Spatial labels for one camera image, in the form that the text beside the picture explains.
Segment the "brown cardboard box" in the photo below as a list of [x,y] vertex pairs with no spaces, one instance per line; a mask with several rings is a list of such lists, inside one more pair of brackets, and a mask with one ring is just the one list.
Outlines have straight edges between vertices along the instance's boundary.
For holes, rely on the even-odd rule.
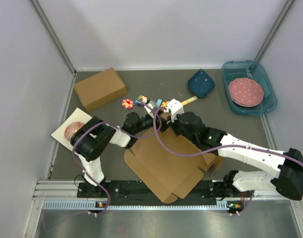
[[127,94],[124,82],[112,67],[75,83],[74,89],[87,112]]
[[223,158],[200,150],[172,129],[155,136],[148,129],[131,149],[124,152],[127,166],[166,204],[184,199],[209,169],[217,170]]

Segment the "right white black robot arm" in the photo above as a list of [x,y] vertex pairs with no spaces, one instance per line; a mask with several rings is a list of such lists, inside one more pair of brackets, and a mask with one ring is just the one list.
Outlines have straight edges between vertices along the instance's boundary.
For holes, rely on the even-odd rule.
[[192,142],[199,155],[213,153],[259,169],[258,172],[231,171],[224,190],[230,196],[250,190],[276,190],[290,200],[303,198],[303,155],[294,148],[276,151],[242,141],[231,134],[207,127],[193,112],[174,113],[169,122],[176,135]]

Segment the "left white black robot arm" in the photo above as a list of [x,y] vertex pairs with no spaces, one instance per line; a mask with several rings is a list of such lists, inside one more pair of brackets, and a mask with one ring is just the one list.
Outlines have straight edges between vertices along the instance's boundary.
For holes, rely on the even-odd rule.
[[93,196],[101,196],[105,192],[104,174],[101,169],[100,156],[109,144],[130,149],[137,142],[138,133],[153,127],[153,116],[147,114],[140,117],[137,113],[129,113],[122,127],[113,127],[98,117],[92,117],[71,137],[73,153],[78,155],[84,171],[88,191]]

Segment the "closed brown cardboard box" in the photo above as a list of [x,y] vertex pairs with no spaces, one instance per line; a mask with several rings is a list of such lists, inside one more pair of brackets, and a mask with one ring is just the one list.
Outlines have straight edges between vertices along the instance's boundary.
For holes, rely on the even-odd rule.
[[75,83],[74,89],[87,112],[127,94],[124,82],[112,67]]

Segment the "pink plush flower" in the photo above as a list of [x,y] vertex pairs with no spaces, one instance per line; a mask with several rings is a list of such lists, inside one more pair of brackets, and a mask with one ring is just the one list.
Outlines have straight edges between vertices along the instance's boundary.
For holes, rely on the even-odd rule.
[[121,105],[125,110],[128,110],[128,109],[133,108],[134,102],[131,99],[124,99],[124,100],[122,100]]

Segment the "rainbow plush flower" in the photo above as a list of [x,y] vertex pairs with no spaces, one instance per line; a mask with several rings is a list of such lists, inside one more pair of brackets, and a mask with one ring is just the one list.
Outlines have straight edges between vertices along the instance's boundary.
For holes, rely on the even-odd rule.
[[136,101],[135,101],[137,106],[143,106],[144,104],[148,103],[148,98],[146,96],[140,95]]

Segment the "yellow highlighter pen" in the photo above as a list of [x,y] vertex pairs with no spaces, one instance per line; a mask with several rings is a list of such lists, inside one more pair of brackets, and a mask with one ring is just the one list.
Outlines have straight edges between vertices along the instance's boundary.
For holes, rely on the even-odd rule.
[[185,105],[187,105],[187,104],[190,104],[190,103],[196,101],[197,99],[198,99],[197,96],[193,96],[193,97],[191,97],[191,98],[189,98],[189,99],[186,99],[185,101],[181,102],[181,104],[182,104],[183,106],[185,106]]

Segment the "orange plush flower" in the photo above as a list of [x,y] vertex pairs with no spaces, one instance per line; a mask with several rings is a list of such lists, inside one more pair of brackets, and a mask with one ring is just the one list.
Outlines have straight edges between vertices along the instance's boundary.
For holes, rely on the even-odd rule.
[[169,101],[163,101],[163,102],[161,103],[161,109],[162,109],[163,111],[166,109],[168,103],[169,103]]

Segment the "light blue highlighter pen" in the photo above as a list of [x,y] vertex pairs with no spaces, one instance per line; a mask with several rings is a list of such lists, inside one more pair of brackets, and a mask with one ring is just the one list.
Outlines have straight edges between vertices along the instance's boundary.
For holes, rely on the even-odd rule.
[[161,106],[161,103],[162,103],[162,99],[158,99],[157,102],[156,102],[156,105],[157,105],[158,107],[160,107],[160,106]]

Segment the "dark blue teardrop dish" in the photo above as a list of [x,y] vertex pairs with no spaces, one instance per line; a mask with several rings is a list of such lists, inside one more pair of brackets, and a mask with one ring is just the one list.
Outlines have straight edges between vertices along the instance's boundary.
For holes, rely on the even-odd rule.
[[205,98],[215,88],[214,80],[203,70],[198,70],[188,80],[189,90],[197,97]]

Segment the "white square board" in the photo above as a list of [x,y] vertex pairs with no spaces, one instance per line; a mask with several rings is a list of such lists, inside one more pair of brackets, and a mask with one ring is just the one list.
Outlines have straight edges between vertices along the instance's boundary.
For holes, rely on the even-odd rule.
[[64,136],[66,128],[73,122],[82,122],[86,124],[90,119],[92,119],[92,116],[82,111],[80,108],[76,108],[74,112],[62,123],[62,125],[51,134],[51,137],[69,151],[72,151],[73,146]]

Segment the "red patterned bowl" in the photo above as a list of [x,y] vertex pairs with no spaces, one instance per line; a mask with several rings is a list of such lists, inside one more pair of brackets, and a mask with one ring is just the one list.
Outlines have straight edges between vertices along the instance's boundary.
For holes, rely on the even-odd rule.
[[64,137],[67,141],[70,142],[72,136],[80,130],[85,124],[80,121],[73,122],[67,126],[67,128],[64,131]]

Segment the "pink polka dot plate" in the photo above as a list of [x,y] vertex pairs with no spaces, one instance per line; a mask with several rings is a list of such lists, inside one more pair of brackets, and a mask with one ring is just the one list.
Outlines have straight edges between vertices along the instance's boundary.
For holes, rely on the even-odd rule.
[[228,86],[232,101],[243,107],[259,105],[264,97],[262,87],[252,79],[237,78]]

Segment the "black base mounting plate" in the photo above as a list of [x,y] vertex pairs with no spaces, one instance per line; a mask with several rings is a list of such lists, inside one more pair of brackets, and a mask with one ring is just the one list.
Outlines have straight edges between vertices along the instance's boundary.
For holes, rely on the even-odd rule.
[[[102,185],[110,194],[110,205],[165,205],[141,181],[113,180],[111,182],[104,181]],[[170,205],[215,205],[217,200],[225,200],[228,197],[243,201],[251,194],[251,191],[240,192],[236,188],[226,187],[222,181],[201,180],[185,198],[178,198]],[[78,185],[77,197],[99,199],[107,198],[107,195],[101,188],[94,187],[84,181]]]

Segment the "teal transparent plastic bin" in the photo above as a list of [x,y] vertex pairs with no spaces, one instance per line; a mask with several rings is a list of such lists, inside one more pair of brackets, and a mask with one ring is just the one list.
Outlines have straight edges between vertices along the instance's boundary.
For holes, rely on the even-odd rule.
[[229,61],[221,68],[225,93],[233,113],[259,116],[277,107],[277,98],[261,64]]

